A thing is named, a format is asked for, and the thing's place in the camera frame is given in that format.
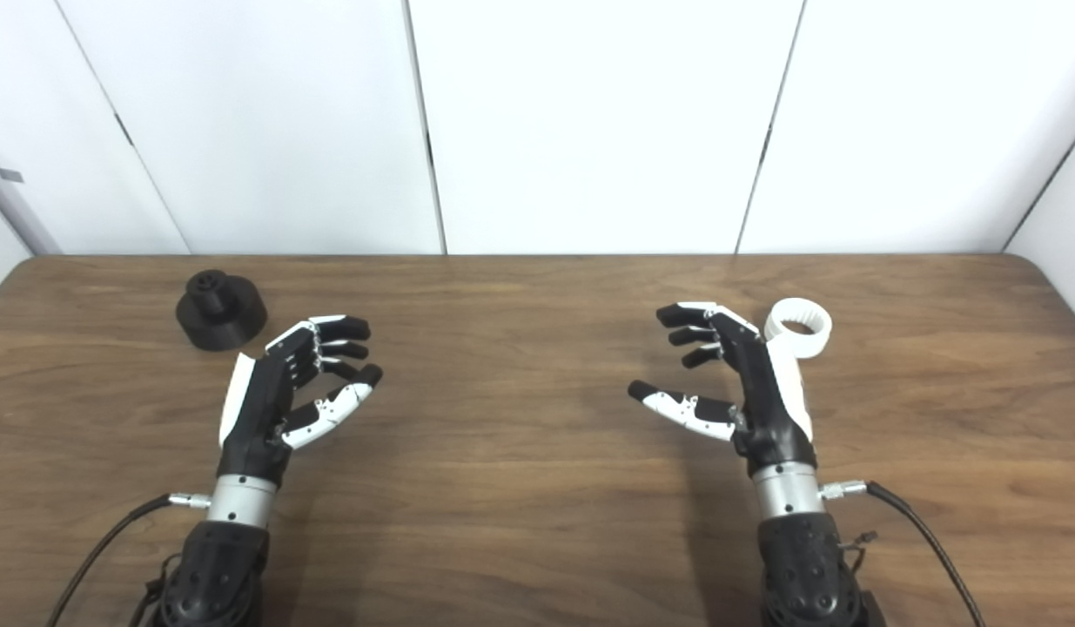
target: silver metal cylinder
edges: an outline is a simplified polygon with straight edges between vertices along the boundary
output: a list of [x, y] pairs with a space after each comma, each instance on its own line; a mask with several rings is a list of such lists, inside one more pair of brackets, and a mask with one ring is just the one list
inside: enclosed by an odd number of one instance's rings
[[827, 512], [820, 498], [816, 469], [799, 461], [775, 465], [752, 474], [762, 519]]
[[206, 519], [266, 529], [276, 493], [277, 485], [270, 481], [242, 473], [226, 473], [216, 480], [216, 491], [212, 493], [212, 507]]

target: wooden tabletop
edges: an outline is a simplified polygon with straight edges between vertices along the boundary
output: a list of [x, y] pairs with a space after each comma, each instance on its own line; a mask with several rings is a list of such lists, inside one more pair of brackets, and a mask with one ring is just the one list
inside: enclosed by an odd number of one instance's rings
[[[254, 279], [270, 322], [369, 318], [381, 387], [295, 453], [271, 523], [269, 626], [757, 624], [757, 508], [729, 444], [626, 396], [687, 372], [653, 311], [777, 299], [835, 317], [802, 361], [823, 481], [906, 497], [991, 625], [1075, 625], [1075, 317], [1034, 267], [974, 257], [35, 258], [0, 288], [0, 626], [37, 626], [129, 509], [210, 491], [234, 354], [174, 304], [207, 267]], [[885, 504], [860, 580], [892, 626], [970, 624]], [[61, 625], [123, 626], [200, 513], [131, 525]]]

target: white ring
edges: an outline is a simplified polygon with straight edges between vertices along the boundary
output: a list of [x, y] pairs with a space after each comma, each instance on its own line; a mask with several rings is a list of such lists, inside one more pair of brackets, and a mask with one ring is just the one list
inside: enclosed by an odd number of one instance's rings
[[[812, 333], [798, 333], [788, 329], [785, 323], [797, 323], [812, 329]], [[807, 359], [819, 355], [831, 338], [831, 314], [827, 309], [805, 298], [785, 298], [776, 301], [765, 318], [765, 339], [789, 338], [792, 354], [797, 359]]]

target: cable connector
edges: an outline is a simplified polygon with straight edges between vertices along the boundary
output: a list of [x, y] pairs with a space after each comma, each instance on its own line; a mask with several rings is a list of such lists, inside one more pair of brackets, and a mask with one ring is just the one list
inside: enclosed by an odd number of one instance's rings
[[188, 495], [186, 491], [174, 491], [170, 495], [171, 505], [185, 505], [195, 510], [206, 510], [212, 507], [212, 497], [207, 495]]
[[864, 495], [866, 493], [866, 482], [864, 481], [835, 481], [835, 483], [825, 483], [819, 486], [819, 497], [825, 501], [833, 501], [850, 497], [851, 495]]

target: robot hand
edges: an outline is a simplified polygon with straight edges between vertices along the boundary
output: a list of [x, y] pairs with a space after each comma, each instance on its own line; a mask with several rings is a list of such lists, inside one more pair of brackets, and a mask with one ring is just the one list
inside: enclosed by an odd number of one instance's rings
[[756, 326], [716, 302], [677, 302], [659, 309], [657, 318], [668, 328], [682, 327], [670, 333], [672, 345], [704, 342], [682, 358], [686, 369], [721, 360], [736, 370], [743, 380], [743, 409], [642, 381], [629, 385], [630, 396], [691, 431], [733, 440], [740, 455], [751, 461], [751, 472], [785, 461], [815, 467], [812, 417], [788, 337], [763, 341]]
[[844, 564], [835, 521], [816, 481], [812, 417], [787, 334], [763, 341], [757, 327], [715, 302], [678, 302], [657, 311], [674, 345], [705, 342], [684, 357], [688, 369], [715, 359], [743, 380], [743, 410], [733, 402], [665, 391], [632, 382], [629, 395], [694, 432], [734, 443], [747, 457], [762, 523], [757, 546], [765, 565], [762, 624], [874, 626], [861, 610], [854, 572]]
[[[155, 627], [255, 627], [262, 619], [267, 525], [290, 453], [350, 416], [382, 380], [338, 356], [362, 359], [366, 320], [322, 316], [298, 323], [267, 345], [266, 355], [240, 355], [219, 423], [223, 453], [206, 519], [185, 540], [181, 560], [162, 588]], [[319, 373], [345, 382], [291, 410], [293, 395]]]
[[[382, 370], [362, 370], [339, 356], [362, 359], [366, 346], [354, 341], [371, 337], [361, 318], [307, 318], [267, 345], [266, 355], [240, 354], [219, 421], [223, 447], [217, 476], [255, 476], [282, 484], [290, 453], [330, 432], [350, 416], [382, 380]], [[334, 373], [345, 384], [322, 398], [290, 410], [295, 390], [319, 373]]]

